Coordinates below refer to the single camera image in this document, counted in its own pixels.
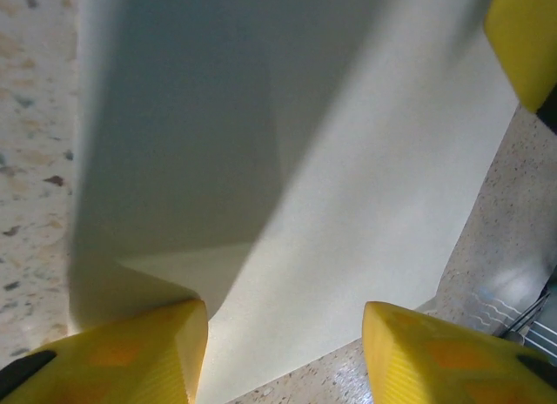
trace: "white surface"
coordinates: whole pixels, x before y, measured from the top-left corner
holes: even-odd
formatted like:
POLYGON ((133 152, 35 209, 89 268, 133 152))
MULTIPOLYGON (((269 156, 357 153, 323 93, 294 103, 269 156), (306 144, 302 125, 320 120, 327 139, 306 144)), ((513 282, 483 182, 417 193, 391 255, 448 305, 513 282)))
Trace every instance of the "white surface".
MULTIPOLYGON (((470 23, 478 0, 219 1, 265 60, 285 192, 211 319, 200 404, 357 339, 367 300, 432 298, 517 103, 470 23)), ((186 257, 126 264, 187 285, 186 257)))

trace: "granite surface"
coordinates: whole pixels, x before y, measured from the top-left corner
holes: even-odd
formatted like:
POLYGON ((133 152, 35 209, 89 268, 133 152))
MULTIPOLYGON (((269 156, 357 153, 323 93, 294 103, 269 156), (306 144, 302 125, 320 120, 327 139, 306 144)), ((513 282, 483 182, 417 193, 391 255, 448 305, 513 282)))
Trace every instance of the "granite surface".
POLYGON ((67 333, 74 0, 0 0, 0 366, 67 333))
MULTIPOLYGON (((0 0, 0 366, 67 334, 76 123, 75 0, 0 0)), ((491 333, 535 300, 557 254, 557 137, 518 109, 433 314, 491 333)), ((367 403, 355 341, 234 403, 367 403)))

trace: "speckled floor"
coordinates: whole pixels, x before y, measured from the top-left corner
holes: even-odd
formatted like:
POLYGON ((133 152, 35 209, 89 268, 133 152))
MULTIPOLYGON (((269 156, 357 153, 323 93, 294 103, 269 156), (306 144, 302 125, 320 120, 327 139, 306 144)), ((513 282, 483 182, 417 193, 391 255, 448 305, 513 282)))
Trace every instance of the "speckled floor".
MULTIPOLYGON (((0 0, 0 366, 67 334, 75 15, 75 0, 0 0)), ((538 295, 557 254, 556 149, 557 137, 518 109, 435 315, 492 332, 538 295)), ((372 402, 361 342, 232 402, 372 402)))

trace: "yellow plastic part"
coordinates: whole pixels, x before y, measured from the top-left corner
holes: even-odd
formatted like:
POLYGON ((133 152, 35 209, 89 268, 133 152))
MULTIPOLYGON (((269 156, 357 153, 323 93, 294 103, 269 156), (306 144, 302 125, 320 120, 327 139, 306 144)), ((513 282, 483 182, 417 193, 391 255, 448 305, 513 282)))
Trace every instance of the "yellow plastic part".
POLYGON ((375 404, 557 402, 516 359, 541 353, 405 308, 367 303, 363 343, 375 404))
POLYGON ((536 112, 557 84, 557 0, 493 0, 484 29, 519 100, 536 112))
POLYGON ((207 341, 205 304, 189 300, 55 341, 57 357, 2 404, 188 404, 207 341))

